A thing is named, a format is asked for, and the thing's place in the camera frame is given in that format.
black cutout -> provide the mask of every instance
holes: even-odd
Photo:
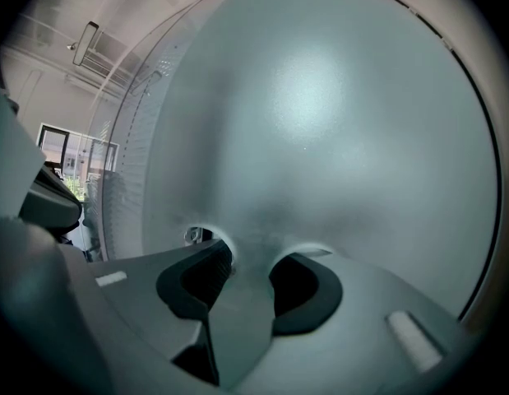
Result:
[[[212,231],[207,230],[206,228],[201,229],[201,242],[202,241],[212,240],[212,235],[213,234],[214,233],[212,233]]]
[[[172,363],[205,382],[215,386],[220,384],[220,375],[215,367],[212,345],[205,328],[201,330],[197,342],[175,357]]]
[[[220,376],[212,350],[208,312],[229,278],[231,263],[229,247],[219,241],[162,271],[155,284],[159,297],[176,316],[203,323],[197,343],[173,362],[216,386],[220,384]]]
[[[437,31],[435,28],[433,28],[433,26],[432,26],[432,25],[431,25],[428,21],[426,21],[423,17],[421,17],[418,13],[417,13],[417,17],[418,17],[418,18],[419,18],[422,22],[424,22],[424,24],[425,24],[425,25],[426,25],[426,26],[427,26],[430,30],[432,30],[432,32],[433,32],[435,35],[437,35],[439,38],[442,38],[442,35],[440,35],[440,34],[438,33],[438,31]]]
[[[342,285],[336,274],[297,253],[280,260],[269,278],[275,292],[274,336],[314,331],[342,300]]]

curved edge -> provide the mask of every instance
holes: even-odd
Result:
[[[509,286],[509,61],[498,37],[472,0],[401,0],[439,31],[483,97],[501,161],[502,200],[493,257],[485,279],[461,312],[472,332],[485,329]]]
[[[410,9],[410,6],[408,4],[402,2],[401,0],[395,0],[395,1],[398,2],[400,5],[406,7],[407,9]],[[416,12],[414,12],[414,15],[418,19],[420,19],[435,35],[437,35],[440,40],[443,40],[442,34],[435,27],[433,27],[433,25],[430,22],[428,22],[424,17],[422,17],[422,15],[420,15],[419,13],[416,13]],[[481,109],[483,110],[484,117],[486,119],[486,124],[488,126],[490,138],[492,140],[493,157],[495,160],[495,167],[496,167],[496,174],[497,174],[497,202],[496,202],[497,205],[496,205],[496,212],[495,212],[495,220],[493,222],[493,235],[492,235],[492,239],[490,241],[488,254],[487,254],[486,260],[483,265],[483,270],[480,273],[479,279],[477,280],[477,283],[475,284],[475,287],[471,293],[471,296],[466,301],[465,306],[459,313],[458,319],[460,321],[462,321],[465,318],[465,316],[469,313],[472,306],[474,305],[474,302],[477,299],[477,297],[481,291],[481,287],[483,286],[484,280],[488,277],[488,270],[489,270],[490,265],[493,260],[493,254],[495,252],[495,248],[496,248],[496,244],[497,244],[497,237],[499,235],[499,222],[501,220],[502,173],[501,173],[500,151],[499,151],[499,147],[497,144],[497,135],[493,128],[492,120],[490,118],[490,114],[488,112],[486,103],[484,102],[483,96],[482,96],[479,88],[477,87],[477,84],[475,83],[474,78],[471,76],[470,71],[468,70],[468,68],[466,67],[464,62],[461,60],[461,58],[460,58],[459,54],[456,52],[456,50],[453,49],[449,44],[445,44],[445,46],[450,51],[451,55],[457,61],[460,68],[466,75],[468,82],[471,84],[471,86],[475,92],[475,95],[476,95],[477,99],[479,100],[479,104],[481,106]]]
[[[314,331],[342,301],[342,285],[336,274],[301,254],[280,260],[269,278],[275,290],[275,337]]]
[[[220,384],[220,376],[212,349],[208,312],[229,278],[231,263],[232,253],[220,240],[168,267],[155,283],[157,294],[172,313],[203,324],[197,341],[173,359],[173,363],[216,386]]]

curved gray panel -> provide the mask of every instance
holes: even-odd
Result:
[[[397,393],[395,388],[419,376],[386,322],[398,309],[412,314],[444,353],[468,341],[456,320],[396,276],[332,254],[312,262],[343,283],[339,308],[311,333],[274,338],[234,393]]]
[[[493,146],[464,72],[393,0],[228,0],[150,149],[143,240],[205,225],[238,274],[300,244],[394,272],[454,315],[485,263]]]

gray plastic part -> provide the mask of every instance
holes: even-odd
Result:
[[[456,317],[497,215],[479,99],[395,0],[225,1],[170,83],[146,171],[148,246],[203,226],[243,274],[317,244]]]
[[[60,246],[85,262],[81,251]],[[109,368],[69,291],[59,246],[46,231],[0,220],[0,310],[40,358],[89,393],[110,394]]]
[[[339,277],[340,307],[314,332],[273,338],[236,393],[371,395],[415,379],[416,368],[386,323],[397,310],[412,314],[442,354],[469,340],[447,312],[391,273],[335,254],[312,260]]]
[[[155,275],[158,269],[190,256],[196,250],[194,247],[189,246],[186,251],[180,249],[173,256],[162,253],[132,259],[143,264],[142,267],[137,266],[137,271],[144,272],[141,281],[128,268],[127,280],[112,284],[112,293],[110,286],[99,287],[95,276],[120,271],[121,264],[129,262],[125,265],[126,269],[132,260],[99,263],[96,264],[99,268],[93,267],[95,271],[92,271],[92,264],[86,263],[80,251],[71,246],[61,246],[70,272],[73,294],[87,327],[106,359],[117,394],[220,393],[217,388],[193,378],[171,363],[171,355],[178,349],[175,346],[168,347],[167,339],[170,338],[169,341],[173,342],[176,337],[183,335],[184,331],[178,328],[180,324],[187,325],[187,332],[192,335],[197,326],[190,323],[192,321],[183,321],[173,315],[164,321],[165,315],[168,315],[168,307],[165,304],[155,304],[153,295],[146,289],[146,286],[155,288],[155,281],[148,281],[147,278]],[[128,304],[132,305],[127,308],[121,306],[123,300],[116,294],[117,286],[125,283],[130,287],[123,290],[122,294],[129,295],[132,286],[141,291],[129,299]],[[144,314],[145,317],[133,317],[133,314]]]
[[[44,154],[0,94],[0,216],[16,216],[44,163]]]
[[[81,209],[68,197],[33,183],[25,196],[21,216],[44,228],[67,228],[76,224]]]

white wall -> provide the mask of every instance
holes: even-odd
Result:
[[[115,116],[114,102],[102,100],[100,109],[98,104],[92,109],[94,86],[35,59],[2,53],[2,70],[10,97],[20,106],[18,118],[34,141],[42,123],[89,134],[97,111],[105,121],[96,117],[95,123],[109,122]]]

